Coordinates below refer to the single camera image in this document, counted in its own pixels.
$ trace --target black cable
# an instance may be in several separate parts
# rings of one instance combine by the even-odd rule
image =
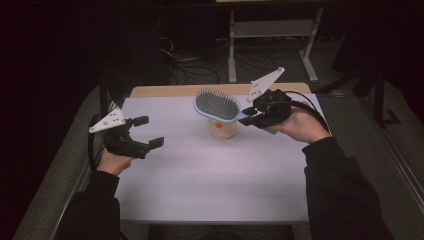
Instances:
[[[304,103],[297,102],[297,101],[292,101],[291,105],[293,107],[298,107],[298,108],[301,108],[303,110],[308,111],[310,114],[312,114],[312,116],[314,116],[318,120],[318,122],[322,125],[322,127],[327,132],[330,132],[330,129],[328,128],[327,122],[325,121],[324,117],[322,117],[321,114],[317,110],[311,108],[310,106],[308,106]]]
[[[305,98],[311,104],[311,106],[315,109],[315,111],[318,111],[318,109],[315,107],[314,103],[308,97],[306,97],[305,95],[303,95],[299,92],[296,92],[296,91],[285,91],[285,93],[294,93],[294,94],[302,96],[303,98]]]

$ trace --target table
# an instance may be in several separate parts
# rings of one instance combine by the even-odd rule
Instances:
[[[203,88],[225,91],[242,102],[250,84],[136,87],[126,99],[126,118],[150,118],[149,124],[130,129],[132,138],[146,142],[164,136],[165,144],[120,175],[116,197],[121,219],[219,225],[308,221],[301,152],[306,144],[242,125],[230,139],[213,138],[206,118],[192,107],[194,95]],[[277,88],[310,93],[305,83],[270,87]],[[308,96],[319,107],[315,95]],[[170,113],[160,118],[164,109]]]

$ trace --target brush bristles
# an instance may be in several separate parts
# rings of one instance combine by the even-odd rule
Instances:
[[[196,96],[197,107],[217,118],[231,120],[240,111],[237,99],[213,89],[202,89]]]

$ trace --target gray carpet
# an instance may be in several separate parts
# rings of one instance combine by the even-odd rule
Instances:
[[[310,84],[296,52],[301,46],[302,42],[299,42],[299,40],[289,39],[284,40],[284,44],[278,48],[281,52],[279,52],[280,50],[276,51],[276,48],[265,50],[256,48],[254,49],[256,52],[248,56],[240,53],[240,49],[242,47],[253,47],[248,44],[247,46],[240,46],[240,49],[238,49],[239,59],[242,61],[256,59],[256,61],[249,63],[256,67],[248,68],[249,65],[245,64],[244,67],[249,69],[247,70],[238,62],[238,82],[247,83],[263,76],[267,72],[275,70],[272,68],[274,64],[286,68],[286,72],[278,80],[279,82],[306,82]],[[343,76],[343,74],[331,70],[339,46],[340,41],[316,41],[312,49],[311,61],[319,81],[310,84],[312,90],[326,86]],[[269,49],[273,49],[275,58],[272,58],[272,61],[264,60],[269,61],[267,63],[258,61],[261,56],[267,56]],[[219,83],[227,83],[228,69],[225,61],[226,57],[222,57],[210,65],[202,65],[214,69],[216,72],[205,68],[193,68],[193,65],[196,66],[199,63],[187,62],[185,63],[186,66],[192,66],[189,69],[191,73],[186,72],[188,77],[184,76],[182,71],[175,74],[178,81],[175,81],[174,84],[181,84],[184,81],[186,83],[211,84],[218,80]],[[353,84],[354,81],[342,86],[341,89],[351,90]],[[338,139],[347,155],[357,157],[364,174],[375,186],[380,196],[383,216],[395,238],[400,240],[423,239],[424,215],[404,179],[399,174],[391,151],[381,137],[382,130],[376,127],[374,120],[369,117],[370,109],[368,107],[371,106],[370,103],[372,104],[373,101],[372,94],[365,99],[331,95],[319,95],[318,98],[333,135]],[[75,190],[83,188],[84,179],[81,178],[81,173],[83,175],[87,173],[87,125],[92,115],[99,111],[98,99],[97,89],[94,89],[84,101],[14,239],[50,239],[69,197]],[[422,124],[409,110],[402,95],[390,84],[386,85],[385,107],[394,110],[402,124],[388,126],[384,132],[392,136],[396,147],[398,147],[417,179],[424,183],[424,168],[421,161],[421,159],[424,159]],[[121,226],[122,232],[129,239],[147,239],[148,225],[122,221]],[[188,234],[189,231],[197,231],[197,227],[179,228],[179,230],[178,226],[173,227],[174,232],[186,234],[184,235],[185,238],[180,239],[190,240],[198,237]],[[270,239],[264,236],[278,232],[278,226],[268,227],[267,230],[261,230],[262,238],[258,237],[257,239]],[[311,239],[307,224],[294,226],[294,232],[296,239]],[[273,239],[284,239],[278,235],[274,237]]]

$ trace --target dark background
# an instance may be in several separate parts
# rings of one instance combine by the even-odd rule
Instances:
[[[188,52],[211,58],[215,38],[227,34],[222,30],[228,29],[222,27],[228,23],[225,11],[190,15],[85,11],[151,4],[116,2],[0,3],[2,152],[6,153],[1,159],[1,239],[12,238],[79,106],[100,81],[119,103],[134,86],[169,83],[172,61],[159,51],[167,44],[162,34],[172,36]],[[412,1],[383,6],[366,5],[356,13],[328,8],[318,35],[346,35],[336,70],[348,73],[370,56],[379,56],[386,78],[423,120],[423,7]]]

